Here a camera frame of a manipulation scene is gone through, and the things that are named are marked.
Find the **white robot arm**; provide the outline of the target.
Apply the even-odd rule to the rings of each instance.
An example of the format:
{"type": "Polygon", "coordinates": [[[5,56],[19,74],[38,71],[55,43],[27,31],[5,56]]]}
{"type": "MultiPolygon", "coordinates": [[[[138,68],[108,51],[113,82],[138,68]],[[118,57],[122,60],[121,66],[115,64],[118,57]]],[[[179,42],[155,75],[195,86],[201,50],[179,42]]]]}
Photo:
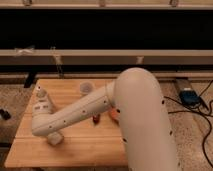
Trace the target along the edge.
{"type": "Polygon", "coordinates": [[[114,107],[130,171],[182,171],[164,96],[156,77],[142,68],[123,71],[115,81],[57,111],[39,96],[32,134],[47,136],[114,107]]]}

